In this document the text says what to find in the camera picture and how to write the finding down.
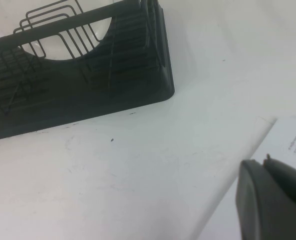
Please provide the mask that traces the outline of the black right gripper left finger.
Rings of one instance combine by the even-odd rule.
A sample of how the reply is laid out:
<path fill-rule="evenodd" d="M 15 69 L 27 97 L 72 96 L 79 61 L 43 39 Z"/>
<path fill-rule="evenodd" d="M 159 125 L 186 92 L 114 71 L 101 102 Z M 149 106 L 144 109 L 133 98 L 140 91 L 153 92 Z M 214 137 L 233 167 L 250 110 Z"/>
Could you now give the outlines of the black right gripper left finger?
<path fill-rule="evenodd" d="M 240 164 L 236 207 L 244 240 L 296 240 L 296 215 L 265 215 L 263 164 L 244 160 Z"/>

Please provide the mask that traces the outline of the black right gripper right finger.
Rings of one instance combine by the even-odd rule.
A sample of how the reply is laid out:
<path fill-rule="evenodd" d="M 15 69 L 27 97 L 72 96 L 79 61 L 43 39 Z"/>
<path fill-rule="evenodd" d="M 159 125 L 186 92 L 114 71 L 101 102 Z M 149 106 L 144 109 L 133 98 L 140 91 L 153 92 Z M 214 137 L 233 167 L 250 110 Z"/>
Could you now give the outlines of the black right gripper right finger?
<path fill-rule="evenodd" d="M 267 174 L 263 184 L 265 215 L 296 216 L 296 169 L 267 155 L 263 170 Z"/>

